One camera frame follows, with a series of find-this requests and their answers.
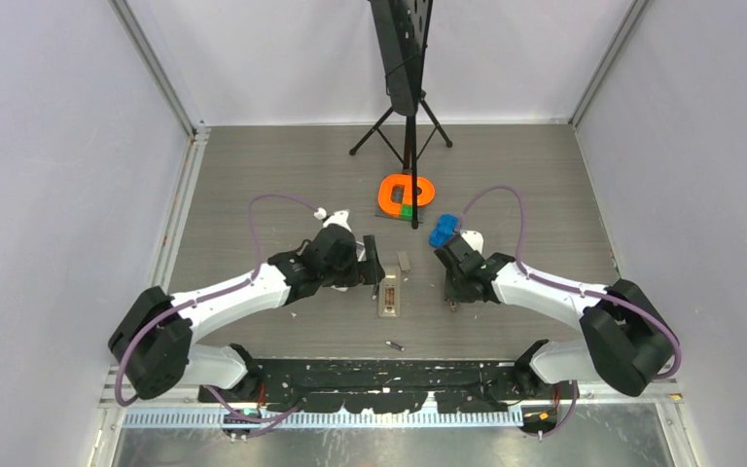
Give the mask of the beige remote control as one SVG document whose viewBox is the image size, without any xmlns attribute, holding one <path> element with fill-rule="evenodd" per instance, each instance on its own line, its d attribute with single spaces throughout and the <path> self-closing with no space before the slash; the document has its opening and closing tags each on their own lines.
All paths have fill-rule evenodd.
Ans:
<svg viewBox="0 0 747 467">
<path fill-rule="evenodd" d="M 387 266 L 383 270 L 384 277 L 379 282 L 377 316 L 398 318 L 401 315 L 402 271 L 398 266 Z"/>
</svg>

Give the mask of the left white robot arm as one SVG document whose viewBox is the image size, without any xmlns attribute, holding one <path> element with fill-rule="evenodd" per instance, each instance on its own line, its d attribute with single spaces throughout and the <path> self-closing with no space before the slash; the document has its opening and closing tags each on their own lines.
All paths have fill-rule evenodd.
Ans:
<svg viewBox="0 0 747 467">
<path fill-rule="evenodd" d="M 108 340 L 117 359 L 117 403 L 151 400 L 179 384 L 223 389 L 237 403 L 260 387 L 234 346 L 202 339 L 237 320 L 309 298 L 322 288 L 377 287 L 384 278 L 374 235 L 328 225 L 294 250 L 276 253 L 235 278 L 190 292 L 143 290 Z"/>
</svg>

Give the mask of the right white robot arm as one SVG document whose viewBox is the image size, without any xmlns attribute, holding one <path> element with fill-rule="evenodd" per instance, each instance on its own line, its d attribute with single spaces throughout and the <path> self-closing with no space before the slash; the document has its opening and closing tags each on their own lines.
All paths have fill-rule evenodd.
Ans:
<svg viewBox="0 0 747 467">
<path fill-rule="evenodd" d="M 449 301 L 519 306 L 582 335 L 574 341 L 535 341 L 514 361 L 511 379 L 525 397 L 541 399 L 569 381 L 602 381 L 636 397 L 676 372 L 680 342 L 636 283 L 577 282 L 511 255 L 485 257 L 482 246 L 480 233 L 463 231 L 436 249 Z"/>
</svg>

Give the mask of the beige battery cover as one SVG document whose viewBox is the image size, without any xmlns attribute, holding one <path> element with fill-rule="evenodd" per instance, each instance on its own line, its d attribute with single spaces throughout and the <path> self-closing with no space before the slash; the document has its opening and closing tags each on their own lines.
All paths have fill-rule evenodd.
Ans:
<svg viewBox="0 0 747 467">
<path fill-rule="evenodd" d="M 397 259 L 398 259 L 399 268 L 402 272 L 411 271 L 411 263 L 410 263 L 409 254 L 407 251 L 399 251 L 397 253 Z"/>
</svg>

